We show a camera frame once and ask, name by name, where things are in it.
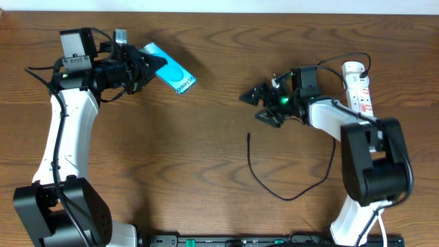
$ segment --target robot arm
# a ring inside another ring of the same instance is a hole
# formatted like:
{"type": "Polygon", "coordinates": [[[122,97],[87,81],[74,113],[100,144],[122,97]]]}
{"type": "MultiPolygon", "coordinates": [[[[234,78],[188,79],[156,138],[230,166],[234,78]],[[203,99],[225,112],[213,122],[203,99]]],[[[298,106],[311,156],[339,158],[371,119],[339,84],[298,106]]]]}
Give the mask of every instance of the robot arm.
{"type": "Polygon", "coordinates": [[[109,102],[101,99],[102,91],[123,86],[122,93],[139,92],[167,61],[126,44],[123,30],[116,30],[115,40],[101,43],[100,50],[109,57],[94,61],[92,30],[109,38],[93,28],[60,33],[64,72],[57,62],[47,83],[52,118],[45,154],[32,185],[14,193],[14,207],[35,246],[83,246],[84,241],[90,246],[138,244],[135,227],[112,221],[110,209],[88,182],[91,129],[100,103],[109,102]],[[64,210],[52,211],[58,199],[64,210]]]}
{"type": "Polygon", "coordinates": [[[342,70],[349,108],[320,95],[315,66],[292,69],[275,77],[272,88],[260,84],[240,100],[257,105],[262,99],[266,109],[255,117],[273,127],[280,128],[287,118],[295,117],[341,142],[343,182],[348,196],[331,225],[331,234],[336,244],[356,246],[366,243],[377,220],[375,216],[409,190],[412,181],[407,174],[411,171],[404,166],[403,156],[408,154],[399,122],[373,117],[369,78],[361,78],[364,66],[346,62],[342,70]],[[292,95],[285,85],[289,76],[292,95]],[[397,137],[396,145],[390,137],[397,137]],[[385,157],[373,160],[373,152],[385,152],[385,157]]]}

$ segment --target power strip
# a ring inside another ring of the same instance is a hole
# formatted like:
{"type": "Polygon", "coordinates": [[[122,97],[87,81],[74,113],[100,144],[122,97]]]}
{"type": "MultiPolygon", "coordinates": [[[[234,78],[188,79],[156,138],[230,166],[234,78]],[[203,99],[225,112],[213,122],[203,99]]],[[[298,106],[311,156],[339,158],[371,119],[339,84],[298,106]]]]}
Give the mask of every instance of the power strip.
{"type": "Polygon", "coordinates": [[[373,117],[372,102],[369,94],[369,77],[360,78],[364,65],[360,62],[345,62],[342,66],[343,77],[347,83],[346,96],[350,109],[373,117]]]}

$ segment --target black cable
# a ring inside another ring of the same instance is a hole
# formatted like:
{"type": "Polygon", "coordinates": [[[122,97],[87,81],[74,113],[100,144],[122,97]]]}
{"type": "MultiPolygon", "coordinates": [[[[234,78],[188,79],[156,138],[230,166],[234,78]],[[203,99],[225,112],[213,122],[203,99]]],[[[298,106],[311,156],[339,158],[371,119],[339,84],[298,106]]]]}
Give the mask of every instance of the black cable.
{"type": "Polygon", "coordinates": [[[301,123],[302,125],[305,125],[305,123],[302,122],[301,120],[299,120],[297,117],[290,117],[290,118],[284,119],[283,121],[288,121],[288,120],[296,120],[297,122],[301,123]]]}
{"type": "Polygon", "coordinates": [[[78,233],[80,234],[81,238],[84,240],[85,245],[87,247],[91,247],[92,245],[90,244],[84,230],[80,226],[78,220],[75,218],[73,212],[71,211],[69,205],[67,204],[67,202],[65,200],[65,195],[63,194],[63,192],[61,191],[61,188],[60,188],[60,182],[58,181],[58,169],[59,169],[58,155],[59,155],[60,144],[61,144],[62,130],[64,128],[64,122],[65,122],[65,117],[66,117],[64,104],[62,103],[62,100],[61,100],[59,94],[54,90],[54,88],[48,82],[44,81],[39,75],[32,72],[29,68],[25,68],[25,70],[26,70],[26,72],[28,72],[29,74],[34,76],[36,79],[38,79],[40,82],[42,82],[49,89],[49,92],[56,98],[56,100],[58,101],[58,103],[60,105],[60,108],[61,108],[60,125],[58,127],[58,133],[56,135],[56,140],[55,140],[54,157],[53,157],[53,161],[51,162],[52,174],[54,176],[55,191],[56,191],[56,195],[58,196],[58,198],[61,201],[62,206],[64,207],[64,209],[66,211],[67,216],[69,216],[69,219],[72,221],[73,225],[76,227],[76,230],[78,230],[78,233]]]}
{"type": "Polygon", "coordinates": [[[50,67],[28,67],[28,69],[31,69],[31,70],[48,70],[48,69],[53,69],[54,67],[53,66],[50,66],[50,67]]]}
{"type": "Polygon", "coordinates": [[[311,189],[313,189],[314,187],[317,187],[318,185],[322,184],[329,175],[329,171],[331,170],[331,166],[332,166],[332,161],[334,159],[334,155],[335,155],[335,146],[336,146],[336,142],[335,142],[335,138],[333,138],[333,148],[332,148],[332,153],[331,153],[331,160],[329,161],[329,165],[328,165],[328,170],[326,172],[326,175],[324,176],[324,178],[322,180],[320,180],[319,182],[311,185],[310,187],[306,188],[304,191],[300,192],[299,194],[297,194],[296,196],[294,196],[293,198],[283,198],[278,196],[276,193],[274,193],[273,191],[271,191],[270,189],[268,189],[254,174],[253,169],[252,169],[252,163],[250,162],[250,133],[247,134],[247,159],[248,159],[248,168],[250,169],[250,173],[252,174],[253,178],[266,190],[268,191],[268,193],[272,194],[272,196],[274,196],[275,198],[278,198],[279,200],[282,200],[284,202],[291,202],[292,200],[295,200],[301,196],[303,196],[303,194],[307,193],[308,191],[310,191],[311,189]]]}
{"type": "Polygon", "coordinates": [[[60,70],[61,70],[61,67],[64,66],[63,63],[62,63],[62,60],[63,60],[63,59],[64,59],[64,57],[61,57],[61,58],[59,58],[59,59],[57,59],[57,60],[55,61],[55,65],[54,65],[54,73],[59,73],[60,70]]]}
{"type": "Polygon", "coordinates": [[[350,53],[350,54],[344,54],[344,55],[335,56],[335,57],[332,57],[332,58],[327,58],[327,59],[321,60],[317,65],[321,65],[322,63],[328,62],[330,60],[335,60],[335,59],[339,59],[339,58],[345,58],[345,57],[349,57],[349,56],[359,56],[359,55],[367,56],[368,60],[369,60],[368,69],[366,69],[360,75],[360,78],[365,78],[368,75],[369,70],[370,70],[370,65],[372,64],[372,60],[370,59],[369,54],[367,54],[366,52],[353,52],[353,53],[350,53]]]}
{"type": "Polygon", "coordinates": [[[120,97],[122,97],[122,95],[125,94],[125,92],[126,92],[126,85],[124,83],[122,83],[122,86],[123,86],[123,90],[120,93],[116,94],[116,96],[114,96],[112,99],[109,99],[109,100],[107,100],[107,99],[100,99],[100,102],[102,102],[102,103],[109,103],[109,102],[113,102],[116,99],[119,99],[120,97]]]}
{"type": "Polygon", "coordinates": [[[44,79],[42,79],[39,75],[37,75],[35,72],[31,71],[32,67],[26,67],[25,71],[28,72],[30,75],[32,75],[34,78],[36,78],[39,82],[41,82],[45,87],[49,88],[49,83],[47,83],[44,79]]]}

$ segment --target wooden table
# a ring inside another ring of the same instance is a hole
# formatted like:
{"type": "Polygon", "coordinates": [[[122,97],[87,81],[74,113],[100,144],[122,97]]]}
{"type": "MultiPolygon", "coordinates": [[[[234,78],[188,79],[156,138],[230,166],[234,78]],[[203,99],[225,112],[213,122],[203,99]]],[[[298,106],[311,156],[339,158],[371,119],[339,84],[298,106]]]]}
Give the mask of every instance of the wooden table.
{"type": "MultiPolygon", "coordinates": [[[[182,235],[326,230],[346,197],[340,149],[322,186],[293,202],[273,198],[248,171],[247,132],[255,172],[282,196],[293,196],[324,176],[331,138],[295,121],[271,128],[254,119],[261,106],[238,97],[273,73],[365,51],[372,56],[375,115],[399,119],[415,174],[412,197],[384,213],[386,230],[402,234],[407,246],[439,244],[439,17],[4,12],[1,246],[31,244],[12,195],[31,183],[51,117],[47,90],[23,67],[53,64],[62,56],[59,31],[88,26],[109,34],[123,28],[128,42],[139,48],[155,42],[198,79],[184,95],[154,79],[142,93],[100,108],[91,137],[90,180],[113,219],[149,233],[182,235]]],[[[341,71],[342,63],[328,65],[341,71]]],[[[326,94],[342,90],[326,71],[318,72],[318,81],[326,94]]]]}

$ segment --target blue phone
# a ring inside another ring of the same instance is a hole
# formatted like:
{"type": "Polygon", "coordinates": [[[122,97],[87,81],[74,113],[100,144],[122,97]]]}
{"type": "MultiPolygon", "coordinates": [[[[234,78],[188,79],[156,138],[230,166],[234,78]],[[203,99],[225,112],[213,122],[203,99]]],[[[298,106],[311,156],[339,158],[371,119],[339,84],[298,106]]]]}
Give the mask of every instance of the blue phone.
{"type": "Polygon", "coordinates": [[[168,83],[177,93],[185,93],[197,82],[195,76],[191,75],[156,44],[150,43],[139,51],[166,59],[167,64],[161,67],[156,75],[168,83]]]}

